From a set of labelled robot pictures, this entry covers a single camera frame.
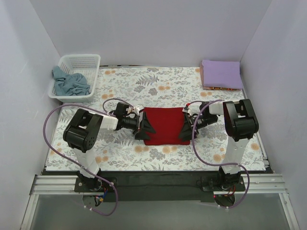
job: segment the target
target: purple folded cloth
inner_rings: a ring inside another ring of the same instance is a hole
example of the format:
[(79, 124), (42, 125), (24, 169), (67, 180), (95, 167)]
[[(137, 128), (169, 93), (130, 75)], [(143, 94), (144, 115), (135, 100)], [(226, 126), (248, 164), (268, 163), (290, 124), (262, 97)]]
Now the purple folded cloth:
[(203, 60), (201, 65), (203, 70), (203, 87), (243, 89), (240, 76), (240, 62)]

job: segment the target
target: white plastic basket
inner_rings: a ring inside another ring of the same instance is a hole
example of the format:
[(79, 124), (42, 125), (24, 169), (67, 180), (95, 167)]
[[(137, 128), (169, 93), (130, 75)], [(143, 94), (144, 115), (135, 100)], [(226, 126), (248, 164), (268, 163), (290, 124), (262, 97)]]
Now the white plastic basket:
[(55, 80), (53, 80), (49, 88), (49, 97), (56, 98), (64, 103), (91, 102), (94, 99), (99, 64), (100, 56), (97, 54), (75, 54), (61, 57), (58, 63), (60, 69), (68, 74), (83, 74), (87, 80), (87, 84), (91, 86), (90, 94), (85, 96), (56, 96), (54, 91)]

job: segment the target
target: gray cloth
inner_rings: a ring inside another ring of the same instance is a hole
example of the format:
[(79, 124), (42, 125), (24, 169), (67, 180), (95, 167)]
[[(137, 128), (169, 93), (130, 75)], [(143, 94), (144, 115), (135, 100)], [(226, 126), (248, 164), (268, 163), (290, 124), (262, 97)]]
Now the gray cloth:
[(81, 96), (88, 95), (90, 85), (87, 84), (85, 76), (80, 73), (66, 74), (59, 66), (52, 70), (54, 90), (56, 96)]

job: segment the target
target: lavender wall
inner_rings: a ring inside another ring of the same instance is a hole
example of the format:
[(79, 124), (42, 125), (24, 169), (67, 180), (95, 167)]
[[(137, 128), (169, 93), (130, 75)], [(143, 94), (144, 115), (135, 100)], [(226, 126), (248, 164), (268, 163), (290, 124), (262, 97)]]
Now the lavender wall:
[(270, 164), (307, 229), (307, 1), (273, 0), (241, 66)]
[(271, 0), (31, 0), (61, 56), (102, 65), (198, 66), (242, 58)]
[[(48, 148), (43, 121), (59, 103), (47, 95), (59, 54), (29, 0), (0, 0), (0, 229), (20, 228)], [(47, 129), (50, 137), (55, 117)]]

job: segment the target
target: table surface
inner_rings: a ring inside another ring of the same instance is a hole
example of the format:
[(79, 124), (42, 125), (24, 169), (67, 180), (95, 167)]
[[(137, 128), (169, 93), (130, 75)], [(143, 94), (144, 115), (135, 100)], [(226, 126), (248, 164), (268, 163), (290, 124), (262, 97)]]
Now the table surface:
[[(202, 100), (240, 100), (239, 91), (203, 90), (199, 68), (119, 68), (100, 69), (95, 88), (94, 100), (82, 103), (102, 110), (102, 103), (108, 98), (121, 98), (132, 105), (144, 107), (183, 107), (186, 103)], [(107, 110), (113, 110), (117, 101), (106, 103)], [(194, 113), (199, 112), (199, 104), (191, 105)], [(52, 145), (61, 153), (76, 159), (71, 148), (63, 140), (63, 132), (78, 107), (62, 109), (53, 136)], [(224, 128), (223, 116), (217, 123), (200, 129), (196, 139), (199, 155), (210, 163), (221, 163), (227, 147), (228, 135)], [(218, 170), (200, 162), (192, 148), (181, 145), (145, 146), (135, 140), (131, 130), (101, 130), (93, 147), (96, 161), (103, 171), (183, 171)], [(259, 140), (254, 136), (245, 150), (242, 164), (248, 170), (265, 170), (263, 153)], [(46, 162), (47, 171), (76, 171), (78, 166), (50, 151)]]

